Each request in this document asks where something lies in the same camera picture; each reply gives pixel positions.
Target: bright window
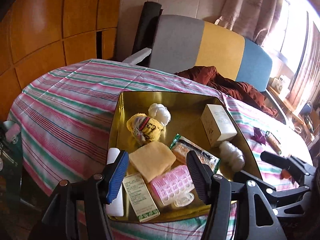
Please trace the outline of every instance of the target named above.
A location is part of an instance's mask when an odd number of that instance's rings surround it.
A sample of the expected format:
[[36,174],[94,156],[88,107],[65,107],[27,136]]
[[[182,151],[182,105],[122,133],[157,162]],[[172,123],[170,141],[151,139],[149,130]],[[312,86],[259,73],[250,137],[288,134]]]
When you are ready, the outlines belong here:
[[283,0],[279,21],[263,45],[274,50],[293,73],[296,73],[303,53],[307,21],[308,13],[301,0]]

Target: sofa backrest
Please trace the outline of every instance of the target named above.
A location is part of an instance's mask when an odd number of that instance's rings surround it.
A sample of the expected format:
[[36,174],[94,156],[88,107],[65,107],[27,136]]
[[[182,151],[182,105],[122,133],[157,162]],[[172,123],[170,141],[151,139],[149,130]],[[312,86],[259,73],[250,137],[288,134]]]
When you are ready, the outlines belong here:
[[193,66],[215,66],[232,80],[265,91],[272,60],[257,44],[215,24],[179,15],[161,15],[150,68],[177,73]]

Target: white yarn ball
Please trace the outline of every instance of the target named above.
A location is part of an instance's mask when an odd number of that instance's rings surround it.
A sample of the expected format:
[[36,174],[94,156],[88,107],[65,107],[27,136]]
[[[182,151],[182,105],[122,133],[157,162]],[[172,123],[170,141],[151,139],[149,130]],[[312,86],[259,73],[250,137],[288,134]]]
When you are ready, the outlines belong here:
[[162,104],[152,104],[148,109],[148,115],[156,119],[163,127],[167,126],[171,120],[170,112]]
[[234,172],[241,171],[244,167],[244,156],[241,150],[228,141],[220,144],[221,160],[228,163]]

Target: yellow towel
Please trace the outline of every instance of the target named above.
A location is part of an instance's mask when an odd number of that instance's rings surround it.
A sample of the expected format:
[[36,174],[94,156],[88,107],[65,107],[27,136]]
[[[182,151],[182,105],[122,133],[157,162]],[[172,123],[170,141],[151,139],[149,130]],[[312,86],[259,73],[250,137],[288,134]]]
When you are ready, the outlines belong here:
[[158,141],[163,131],[163,126],[145,114],[135,114],[127,121],[127,128],[140,145]]
[[175,162],[176,156],[167,145],[154,141],[129,154],[129,159],[148,183],[156,176],[168,171]]

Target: gold metal tray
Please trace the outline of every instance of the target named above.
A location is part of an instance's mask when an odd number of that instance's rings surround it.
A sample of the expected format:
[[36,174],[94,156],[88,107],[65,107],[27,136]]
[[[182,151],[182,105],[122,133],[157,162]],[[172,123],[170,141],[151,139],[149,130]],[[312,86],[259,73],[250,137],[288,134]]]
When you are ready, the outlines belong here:
[[[180,92],[121,92],[112,120],[108,147],[117,147],[121,150],[126,150],[128,153],[132,153],[138,149],[139,144],[127,130],[126,123],[127,120],[136,113],[148,114],[148,108],[153,103],[163,104],[171,113],[171,121],[164,128],[159,140],[160,142],[170,146],[174,136],[179,133],[199,145],[201,148],[219,157],[219,149],[210,148],[209,140],[204,131],[200,117],[206,104],[222,105],[223,107],[224,105],[216,97]],[[242,150],[245,156],[244,170],[261,179],[258,165],[247,141],[231,115],[229,113],[228,115],[238,132],[231,142]],[[176,161],[172,168],[178,165],[181,165],[181,163]],[[223,165],[220,165],[220,172],[228,179],[233,177],[231,170]],[[131,164],[129,164],[127,175],[134,173],[137,173],[137,171]],[[155,202],[160,211],[160,216],[147,221],[147,223],[176,221],[208,214],[210,206],[204,205],[204,203],[198,198],[195,189],[193,189],[192,193],[195,195],[195,199],[186,207],[174,208],[171,205],[160,207]],[[124,188],[123,197],[124,217],[110,218],[117,221],[139,223]]]

